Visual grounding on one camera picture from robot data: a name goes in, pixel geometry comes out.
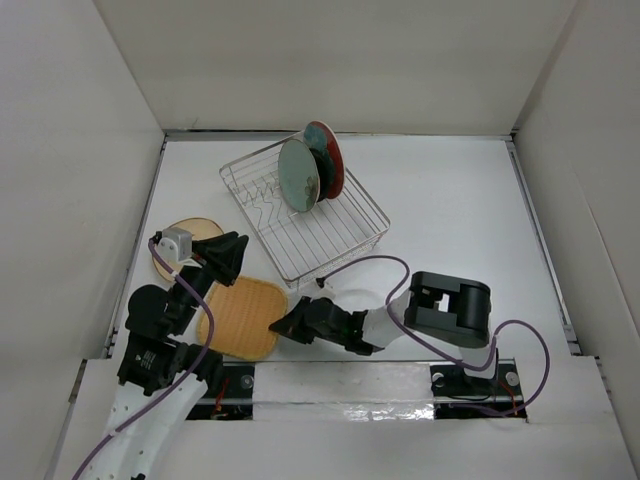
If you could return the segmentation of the red and teal floral plate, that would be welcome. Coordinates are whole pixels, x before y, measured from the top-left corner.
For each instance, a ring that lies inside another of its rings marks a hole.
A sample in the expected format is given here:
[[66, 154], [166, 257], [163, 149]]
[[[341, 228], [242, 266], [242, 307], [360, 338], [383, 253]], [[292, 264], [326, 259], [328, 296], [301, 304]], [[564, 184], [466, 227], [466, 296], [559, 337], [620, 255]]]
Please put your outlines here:
[[303, 141], [310, 149], [326, 150], [334, 162], [336, 177], [327, 199], [337, 198], [343, 190], [345, 166], [337, 137], [333, 130], [322, 121], [311, 121], [304, 129]]

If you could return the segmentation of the woven bamboo square tray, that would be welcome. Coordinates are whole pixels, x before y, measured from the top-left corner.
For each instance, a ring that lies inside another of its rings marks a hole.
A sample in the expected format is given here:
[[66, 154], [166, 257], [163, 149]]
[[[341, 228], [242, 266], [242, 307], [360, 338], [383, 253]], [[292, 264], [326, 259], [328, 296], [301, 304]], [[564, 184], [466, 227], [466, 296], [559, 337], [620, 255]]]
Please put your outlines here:
[[288, 298], [283, 289], [270, 282], [240, 276], [230, 287], [216, 283], [206, 301], [214, 317], [211, 350], [250, 362], [271, 354], [279, 335], [269, 327], [288, 311]]

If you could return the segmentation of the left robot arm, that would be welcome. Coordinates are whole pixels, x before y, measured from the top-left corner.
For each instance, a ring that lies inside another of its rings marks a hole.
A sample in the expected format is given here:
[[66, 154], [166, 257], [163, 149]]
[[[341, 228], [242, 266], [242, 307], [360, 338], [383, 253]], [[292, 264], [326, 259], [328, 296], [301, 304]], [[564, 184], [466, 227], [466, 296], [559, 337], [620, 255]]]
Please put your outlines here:
[[172, 278], [163, 289], [139, 287], [127, 304], [127, 344], [117, 371], [114, 402], [100, 442], [76, 479], [153, 479], [179, 426], [196, 403], [222, 387], [221, 354], [180, 341], [193, 317], [214, 317], [205, 296], [229, 287], [242, 268], [248, 237], [235, 231], [204, 240], [177, 227], [147, 242], [152, 258]]

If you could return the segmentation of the light green flower bowl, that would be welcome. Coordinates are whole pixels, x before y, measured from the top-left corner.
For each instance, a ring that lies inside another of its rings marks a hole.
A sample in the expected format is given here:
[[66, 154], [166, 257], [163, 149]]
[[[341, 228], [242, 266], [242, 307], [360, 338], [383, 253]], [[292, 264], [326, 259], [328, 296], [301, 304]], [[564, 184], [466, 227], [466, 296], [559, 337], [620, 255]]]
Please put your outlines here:
[[318, 201], [320, 175], [305, 143], [287, 140], [278, 155], [278, 178], [285, 202], [296, 212], [311, 210]]

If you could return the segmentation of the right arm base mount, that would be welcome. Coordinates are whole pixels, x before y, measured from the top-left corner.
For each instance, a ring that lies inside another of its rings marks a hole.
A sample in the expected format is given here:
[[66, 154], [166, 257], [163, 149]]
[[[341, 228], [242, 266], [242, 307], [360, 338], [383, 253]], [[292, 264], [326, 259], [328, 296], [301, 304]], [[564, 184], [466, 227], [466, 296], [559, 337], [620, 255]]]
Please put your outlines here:
[[515, 361], [500, 360], [493, 379], [470, 377], [453, 363], [430, 365], [431, 391], [436, 420], [492, 418], [482, 409], [508, 412], [510, 418], [526, 419], [524, 396]]

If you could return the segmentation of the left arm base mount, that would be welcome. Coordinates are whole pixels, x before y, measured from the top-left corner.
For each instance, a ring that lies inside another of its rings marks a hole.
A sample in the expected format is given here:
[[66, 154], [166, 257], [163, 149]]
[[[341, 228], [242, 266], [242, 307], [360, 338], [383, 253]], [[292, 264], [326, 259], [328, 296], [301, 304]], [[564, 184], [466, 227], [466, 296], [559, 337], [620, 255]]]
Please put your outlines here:
[[253, 419], [255, 365], [225, 363], [219, 385], [191, 409], [188, 420], [243, 421]]

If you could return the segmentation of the small black plate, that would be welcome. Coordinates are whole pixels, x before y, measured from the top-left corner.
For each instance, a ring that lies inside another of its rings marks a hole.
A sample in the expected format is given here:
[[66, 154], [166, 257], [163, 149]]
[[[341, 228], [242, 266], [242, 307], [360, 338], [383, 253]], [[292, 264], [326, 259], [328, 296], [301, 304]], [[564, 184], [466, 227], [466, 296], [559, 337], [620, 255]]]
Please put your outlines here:
[[328, 198], [331, 188], [335, 182], [336, 168], [333, 160], [326, 150], [311, 149], [311, 153], [314, 156], [320, 179], [318, 200], [323, 201]]

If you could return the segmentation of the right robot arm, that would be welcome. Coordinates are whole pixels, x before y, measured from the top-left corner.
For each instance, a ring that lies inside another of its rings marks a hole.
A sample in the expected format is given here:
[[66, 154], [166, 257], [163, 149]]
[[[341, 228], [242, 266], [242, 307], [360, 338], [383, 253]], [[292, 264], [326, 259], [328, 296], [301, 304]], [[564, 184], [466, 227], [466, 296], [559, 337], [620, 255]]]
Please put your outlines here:
[[457, 347], [462, 381], [484, 393], [498, 381], [498, 353], [490, 335], [491, 290], [479, 281], [418, 271], [389, 305], [349, 312], [328, 297], [303, 296], [269, 330], [300, 344], [317, 338], [370, 356], [401, 335], [429, 336]]

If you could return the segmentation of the round wooden plate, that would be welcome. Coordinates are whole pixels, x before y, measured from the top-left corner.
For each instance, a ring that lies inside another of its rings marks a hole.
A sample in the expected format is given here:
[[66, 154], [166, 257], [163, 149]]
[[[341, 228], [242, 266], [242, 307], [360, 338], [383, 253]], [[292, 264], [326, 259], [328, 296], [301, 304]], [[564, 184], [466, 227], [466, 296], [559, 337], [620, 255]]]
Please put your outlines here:
[[[191, 217], [180, 220], [170, 225], [170, 228], [180, 228], [192, 234], [193, 240], [205, 240], [220, 236], [224, 230], [213, 220], [203, 217]], [[161, 266], [161, 264], [152, 259], [153, 266], [157, 274], [166, 282], [172, 282], [173, 277]]]

